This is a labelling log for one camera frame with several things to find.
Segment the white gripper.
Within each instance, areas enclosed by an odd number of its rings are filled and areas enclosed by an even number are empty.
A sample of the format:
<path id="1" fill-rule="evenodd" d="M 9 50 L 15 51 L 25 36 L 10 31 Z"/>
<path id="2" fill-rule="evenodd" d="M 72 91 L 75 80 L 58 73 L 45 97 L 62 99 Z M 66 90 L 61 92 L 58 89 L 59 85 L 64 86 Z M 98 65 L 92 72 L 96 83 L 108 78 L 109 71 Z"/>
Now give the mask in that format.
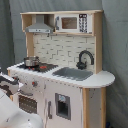
<path id="1" fill-rule="evenodd" d="M 0 90 L 2 90 L 8 97 L 12 96 L 10 86 L 17 84 L 18 81 L 9 77 L 8 75 L 0 75 Z"/>

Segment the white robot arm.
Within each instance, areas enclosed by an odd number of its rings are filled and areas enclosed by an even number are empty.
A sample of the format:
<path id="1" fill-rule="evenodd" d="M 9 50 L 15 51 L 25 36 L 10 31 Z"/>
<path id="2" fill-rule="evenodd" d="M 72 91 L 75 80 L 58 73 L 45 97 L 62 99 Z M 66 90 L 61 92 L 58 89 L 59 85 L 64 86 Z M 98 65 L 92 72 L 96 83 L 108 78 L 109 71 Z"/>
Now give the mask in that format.
<path id="1" fill-rule="evenodd" d="M 4 85 L 12 94 L 23 86 L 18 80 L 0 73 L 0 128 L 43 128 L 42 118 L 17 107 L 2 90 Z"/>

